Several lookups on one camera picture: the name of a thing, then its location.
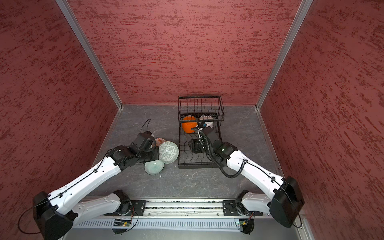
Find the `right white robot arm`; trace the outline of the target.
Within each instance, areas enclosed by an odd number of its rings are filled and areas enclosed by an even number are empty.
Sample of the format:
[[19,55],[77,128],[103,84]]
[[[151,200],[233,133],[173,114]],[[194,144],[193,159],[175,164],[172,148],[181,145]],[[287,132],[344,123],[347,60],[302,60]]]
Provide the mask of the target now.
[[286,228],[295,226],[305,201],[299,183],[293,177],[284,178],[261,167],[234,145],[222,142],[211,127],[196,126],[192,131],[199,136],[191,141],[192,152],[205,153],[225,177],[244,176],[265,194],[259,197],[250,191],[242,191],[234,201],[238,215],[252,218],[265,213]]

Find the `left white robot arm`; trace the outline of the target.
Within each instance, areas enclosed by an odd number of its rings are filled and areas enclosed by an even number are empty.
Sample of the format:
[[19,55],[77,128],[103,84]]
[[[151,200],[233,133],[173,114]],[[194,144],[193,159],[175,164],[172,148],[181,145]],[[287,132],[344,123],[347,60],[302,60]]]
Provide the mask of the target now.
[[132,214],[131,199],[122,190],[88,202],[83,198],[126,168],[156,161],[159,157],[152,133],[139,133],[129,146],[108,150],[99,163],[72,182],[49,194],[37,194],[33,198],[33,216],[43,238],[58,240],[74,225],[104,214]]

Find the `grey green patterned bowl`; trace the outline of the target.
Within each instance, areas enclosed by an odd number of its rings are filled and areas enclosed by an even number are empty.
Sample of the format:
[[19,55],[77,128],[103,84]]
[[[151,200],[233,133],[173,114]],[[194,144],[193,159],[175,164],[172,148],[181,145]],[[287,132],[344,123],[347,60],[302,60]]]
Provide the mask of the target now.
[[164,164],[171,164],[179,157],[179,147],[174,142],[164,142],[159,146],[159,160]]

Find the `orange square bowl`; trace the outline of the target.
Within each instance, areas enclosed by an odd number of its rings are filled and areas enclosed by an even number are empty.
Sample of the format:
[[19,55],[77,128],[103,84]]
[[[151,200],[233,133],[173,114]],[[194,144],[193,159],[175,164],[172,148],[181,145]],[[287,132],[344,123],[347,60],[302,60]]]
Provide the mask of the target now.
[[196,122],[196,118],[192,115],[188,115],[183,118],[185,122],[182,123],[182,128],[186,134],[193,134],[195,131],[192,128],[195,128],[198,123]]

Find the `white bowl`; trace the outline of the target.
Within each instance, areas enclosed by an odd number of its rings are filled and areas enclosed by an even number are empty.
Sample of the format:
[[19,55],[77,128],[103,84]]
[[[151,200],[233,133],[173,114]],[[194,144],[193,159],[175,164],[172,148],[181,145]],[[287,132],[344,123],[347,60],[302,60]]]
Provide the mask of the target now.
[[214,127],[214,118],[210,115],[200,116],[199,120],[202,121],[202,123],[204,123],[206,127]]

